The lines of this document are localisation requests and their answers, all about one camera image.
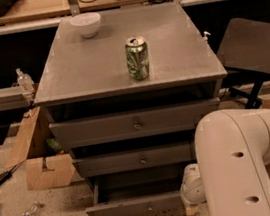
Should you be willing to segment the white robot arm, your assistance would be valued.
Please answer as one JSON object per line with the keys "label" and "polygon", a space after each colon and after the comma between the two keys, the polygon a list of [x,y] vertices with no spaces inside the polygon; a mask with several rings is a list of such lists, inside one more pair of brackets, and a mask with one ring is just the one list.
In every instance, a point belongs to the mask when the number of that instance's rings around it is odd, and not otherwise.
{"label": "white robot arm", "polygon": [[205,202],[210,216],[270,216],[270,109],[213,111],[196,127],[196,162],[180,187],[186,213]]}

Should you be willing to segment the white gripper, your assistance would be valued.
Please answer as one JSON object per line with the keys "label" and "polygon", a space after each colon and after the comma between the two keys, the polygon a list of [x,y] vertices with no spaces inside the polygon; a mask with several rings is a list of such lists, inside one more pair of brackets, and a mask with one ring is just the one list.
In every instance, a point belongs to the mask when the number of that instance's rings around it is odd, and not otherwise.
{"label": "white gripper", "polygon": [[185,215],[194,216],[199,212],[197,205],[206,201],[205,189],[198,164],[187,165],[184,169],[180,196],[186,206]]}

